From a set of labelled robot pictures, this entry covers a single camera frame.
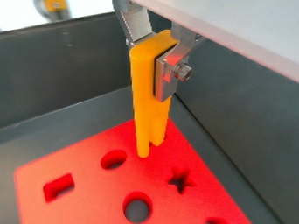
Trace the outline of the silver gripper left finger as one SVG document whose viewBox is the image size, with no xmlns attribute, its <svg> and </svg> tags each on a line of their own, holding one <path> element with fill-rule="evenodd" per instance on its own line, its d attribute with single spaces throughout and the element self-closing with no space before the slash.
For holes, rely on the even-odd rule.
<svg viewBox="0 0 299 224">
<path fill-rule="evenodd" d="M 112 4 L 126 34 L 126 44 L 135 47 L 155 35 L 147 8 L 134 0 L 112 0 Z"/>
</svg>

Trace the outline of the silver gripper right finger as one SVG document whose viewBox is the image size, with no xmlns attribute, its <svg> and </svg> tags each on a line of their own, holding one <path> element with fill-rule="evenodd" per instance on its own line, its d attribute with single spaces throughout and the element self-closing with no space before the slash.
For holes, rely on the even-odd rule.
<svg viewBox="0 0 299 224">
<path fill-rule="evenodd" d="M 200 34 L 176 23 L 172 23 L 171 38 L 178 44 L 155 61 L 154 95 L 159 102 L 164 102 L 176 92 L 178 83 L 191 78 L 190 55 L 206 41 Z"/>
</svg>

